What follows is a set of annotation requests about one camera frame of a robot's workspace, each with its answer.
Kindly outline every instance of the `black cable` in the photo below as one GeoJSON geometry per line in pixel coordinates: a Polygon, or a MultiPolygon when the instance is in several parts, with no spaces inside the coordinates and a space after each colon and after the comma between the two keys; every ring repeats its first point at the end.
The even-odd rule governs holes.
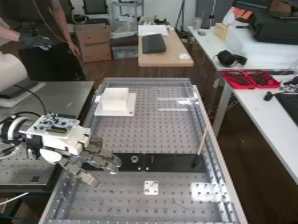
{"type": "Polygon", "coordinates": [[[184,9],[184,0],[182,0],[182,5],[181,5],[181,8],[180,8],[178,18],[177,18],[177,22],[176,22],[176,26],[174,26],[176,29],[178,29],[178,23],[180,23],[180,17],[181,17],[182,9],[184,9]]]}
{"type": "Polygon", "coordinates": [[[39,97],[31,90],[28,90],[27,88],[19,86],[19,85],[13,85],[13,86],[16,86],[17,88],[25,90],[27,92],[29,92],[29,93],[36,97],[36,99],[40,101],[40,104],[41,104],[41,106],[43,106],[44,114],[47,114],[47,108],[45,108],[44,102],[43,102],[43,100],[40,99],[40,97],[39,97]]]}
{"type": "Polygon", "coordinates": [[[13,115],[20,115],[20,114],[32,114],[32,115],[35,115],[35,116],[37,116],[37,117],[41,117],[40,114],[37,114],[37,113],[35,113],[35,112],[32,112],[32,111],[20,111],[20,112],[15,113],[13,115]]]}

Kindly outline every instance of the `metal table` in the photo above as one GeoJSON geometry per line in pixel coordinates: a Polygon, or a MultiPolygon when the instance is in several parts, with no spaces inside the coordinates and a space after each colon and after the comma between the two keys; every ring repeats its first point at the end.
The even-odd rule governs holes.
{"type": "Polygon", "coordinates": [[[103,182],[99,189],[64,172],[40,224],[248,223],[201,97],[189,79],[105,79],[97,95],[106,87],[129,87],[137,93],[134,117],[95,117],[95,102],[84,125],[95,137],[103,138],[104,149],[140,158],[150,155],[150,159],[141,160],[134,172],[121,170],[110,175],[91,171],[103,182]],[[170,165],[168,170],[162,167],[165,172],[153,169],[156,160],[173,164],[181,156],[194,158],[205,127],[204,169],[185,172],[170,165]],[[148,180],[158,181],[158,195],[144,194],[148,180]]]}
{"type": "MultiPolygon", "coordinates": [[[[93,82],[49,82],[36,92],[47,109],[84,119],[88,99],[93,97],[93,82]]],[[[43,114],[43,107],[35,97],[27,98],[16,107],[0,109],[0,120],[19,111],[43,114]]],[[[0,161],[0,192],[44,192],[55,184],[57,169],[43,159],[27,159],[25,152],[0,161]]]]}

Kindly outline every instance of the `computer mouse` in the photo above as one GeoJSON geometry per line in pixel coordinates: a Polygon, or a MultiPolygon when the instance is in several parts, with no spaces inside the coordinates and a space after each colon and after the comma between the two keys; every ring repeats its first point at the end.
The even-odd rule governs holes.
{"type": "Polygon", "coordinates": [[[182,53],[182,54],[178,55],[178,59],[180,60],[189,60],[190,59],[190,56],[189,56],[189,54],[182,53]]]}

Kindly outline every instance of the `cardboard box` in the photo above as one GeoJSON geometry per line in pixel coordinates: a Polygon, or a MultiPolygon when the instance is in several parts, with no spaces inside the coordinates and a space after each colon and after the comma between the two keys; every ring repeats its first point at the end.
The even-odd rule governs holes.
{"type": "Polygon", "coordinates": [[[229,27],[222,23],[216,23],[214,34],[225,41],[229,32],[229,27]]]}
{"type": "Polygon", "coordinates": [[[109,26],[105,24],[77,25],[76,34],[84,62],[112,59],[109,26]]]}

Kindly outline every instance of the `paper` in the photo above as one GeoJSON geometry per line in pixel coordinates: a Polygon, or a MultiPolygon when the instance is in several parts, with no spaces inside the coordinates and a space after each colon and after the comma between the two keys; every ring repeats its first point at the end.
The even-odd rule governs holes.
{"type": "Polygon", "coordinates": [[[20,60],[0,52],[0,92],[27,78],[27,70],[20,60]]]}
{"type": "Polygon", "coordinates": [[[169,36],[169,32],[165,25],[144,25],[138,26],[138,36],[144,37],[153,34],[161,34],[169,36]]]}

